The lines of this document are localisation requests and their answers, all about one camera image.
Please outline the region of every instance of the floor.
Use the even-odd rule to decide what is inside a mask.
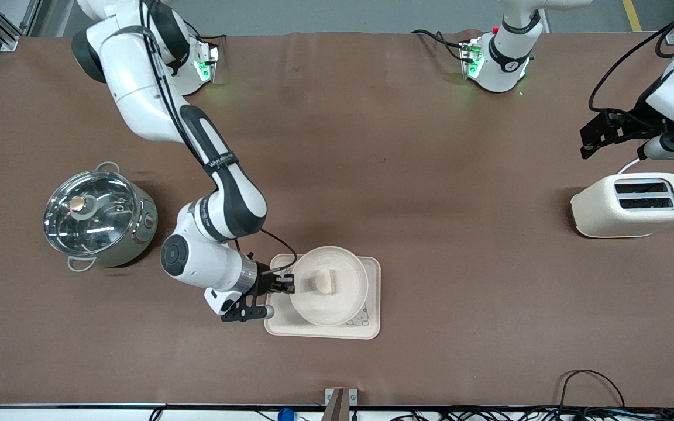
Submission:
[[[170,1],[202,34],[278,35],[291,32],[402,33],[414,29],[487,30],[501,21],[494,0],[224,0]],[[552,32],[652,31],[674,18],[674,0],[593,0],[577,11],[549,11]],[[45,0],[36,34],[71,37],[92,24],[75,0]]]

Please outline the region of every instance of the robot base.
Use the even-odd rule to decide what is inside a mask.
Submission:
[[[482,37],[470,40],[470,44],[462,46],[460,49],[462,57],[473,60],[473,63],[462,62],[462,74],[486,91],[506,92],[524,77],[529,58],[521,66],[517,64],[516,71],[503,71],[501,66],[490,58],[489,45],[493,37],[492,32],[487,32]]]

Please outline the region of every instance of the green led light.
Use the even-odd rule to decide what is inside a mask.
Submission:
[[[471,78],[476,78],[480,74],[480,69],[482,68],[482,65],[485,63],[485,60],[483,59],[482,54],[478,56],[477,59],[475,59],[475,62],[470,64],[470,69],[468,70],[467,74]]]
[[[199,75],[199,79],[201,81],[206,82],[209,80],[209,66],[204,64],[204,63],[198,63],[197,61],[194,61],[194,65],[196,66],[197,74]]]

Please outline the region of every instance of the blue cap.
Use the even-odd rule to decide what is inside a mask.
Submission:
[[[277,421],[295,421],[295,413],[291,408],[283,408],[277,413]]]

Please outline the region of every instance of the pot handle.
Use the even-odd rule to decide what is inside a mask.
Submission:
[[[86,270],[93,267],[96,260],[97,259],[94,257],[82,258],[82,257],[69,256],[67,257],[67,267],[69,267],[69,269],[72,270],[72,272],[85,272]],[[89,261],[90,263],[86,267],[83,267],[82,269],[77,269],[77,267],[74,266],[74,262],[76,261]]]
[[[115,166],[116,167],[116,174],[121,174],[121,168],[118,168],[118,164],[113,162],[113,161],[105,161],[104,163],[100,163],[95,169],[96,170],[102,170],[103,168],[107,166]]]

